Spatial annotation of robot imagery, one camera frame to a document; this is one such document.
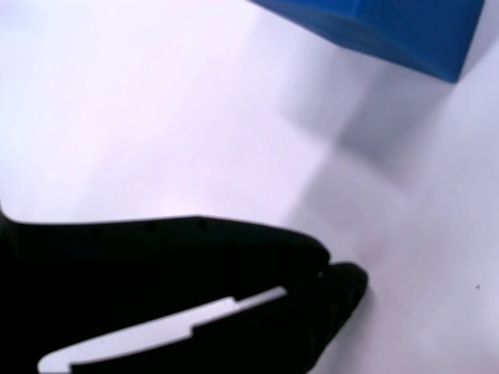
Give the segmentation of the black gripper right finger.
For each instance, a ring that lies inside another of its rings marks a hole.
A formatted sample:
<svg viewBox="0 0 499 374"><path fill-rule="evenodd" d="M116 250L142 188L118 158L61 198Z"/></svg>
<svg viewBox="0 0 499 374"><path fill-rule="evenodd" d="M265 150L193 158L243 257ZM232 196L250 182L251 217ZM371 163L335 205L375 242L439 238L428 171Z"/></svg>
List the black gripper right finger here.
<svg viewBox="0 0 499 374"><path fill-rule="evenodd" d="M101 362L73 373L307 373L366 293L354 263L330 265L287 295L197 326L174 344Z"/></svg>

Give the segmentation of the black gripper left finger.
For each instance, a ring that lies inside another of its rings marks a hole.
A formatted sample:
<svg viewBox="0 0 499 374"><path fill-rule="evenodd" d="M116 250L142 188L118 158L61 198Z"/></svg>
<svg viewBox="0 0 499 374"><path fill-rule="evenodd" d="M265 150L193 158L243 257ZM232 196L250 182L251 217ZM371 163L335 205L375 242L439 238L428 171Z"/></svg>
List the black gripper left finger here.
<svg viewBox="0 0 499 374"><path fill-rule="evenodd" d="M177 217L92 224L1 218L1 370L222 298L307 281L329 252L308 235Z"/></svg>

